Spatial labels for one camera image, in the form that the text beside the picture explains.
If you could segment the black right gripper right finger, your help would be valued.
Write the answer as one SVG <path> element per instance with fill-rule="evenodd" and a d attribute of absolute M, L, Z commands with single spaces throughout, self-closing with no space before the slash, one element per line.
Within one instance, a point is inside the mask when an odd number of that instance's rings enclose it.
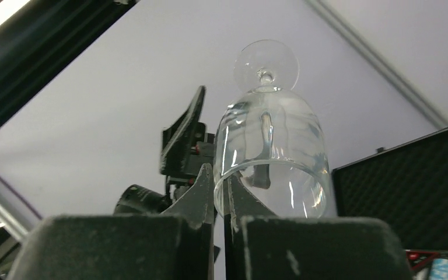
<path fill-rule="evenodd" d="M 223 185 L 227 279 L 411 279 L 405 250 L 375 218 L 281 218 L 237 177 Z"/>

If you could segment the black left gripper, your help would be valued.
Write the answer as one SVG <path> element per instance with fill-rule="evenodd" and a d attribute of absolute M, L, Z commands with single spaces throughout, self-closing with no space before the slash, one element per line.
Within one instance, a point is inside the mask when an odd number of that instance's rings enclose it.
<path fill-rule="evenodd" d="M 165 175 L 165 193 L 170 188 L 192 186 L 200 166 L 212 162 L 214 134 L 198 122 L 204 105 L 206 87 L 199 86 L 188 109 L 162 132 L 159 171 Z"/>

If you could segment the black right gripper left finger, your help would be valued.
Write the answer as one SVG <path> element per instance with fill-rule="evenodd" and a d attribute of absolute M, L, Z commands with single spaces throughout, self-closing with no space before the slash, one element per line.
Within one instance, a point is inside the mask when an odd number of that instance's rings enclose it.
<path fill-rule="evenodd" d="M 160 214 L 53 216 L 28 235 L 9 279 L 212 279 L 212 166 Z"/>

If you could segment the clear wine glass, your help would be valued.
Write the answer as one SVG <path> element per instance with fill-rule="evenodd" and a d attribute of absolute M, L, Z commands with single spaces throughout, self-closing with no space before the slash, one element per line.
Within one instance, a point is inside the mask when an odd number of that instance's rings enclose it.
<path fill-rule="evenodd" d="M 334 217 L 324 133 L 293 91 L 300 74 L 295 54 L 280 41 L 259 40 L 234 65 L 243 94 L 227 106 L 215 136 L 217 212 L 225 210 L 224 185 L 236 183 L 279 216 Z"/>

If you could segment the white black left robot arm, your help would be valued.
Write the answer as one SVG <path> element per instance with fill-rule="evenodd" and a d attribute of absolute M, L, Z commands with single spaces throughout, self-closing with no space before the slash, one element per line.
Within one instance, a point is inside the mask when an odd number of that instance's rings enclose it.
<path fill-rule="evenodd" d="M 160 214 L 196 182 L 200 168 L 214 161 L 215 135 L 200 122 L 207 88 L 199 86 L 186 111 L 162 131 L 159 173 L 165 176 L 164 194 L 133 184 L 121 195 L 115 214 Z"/>

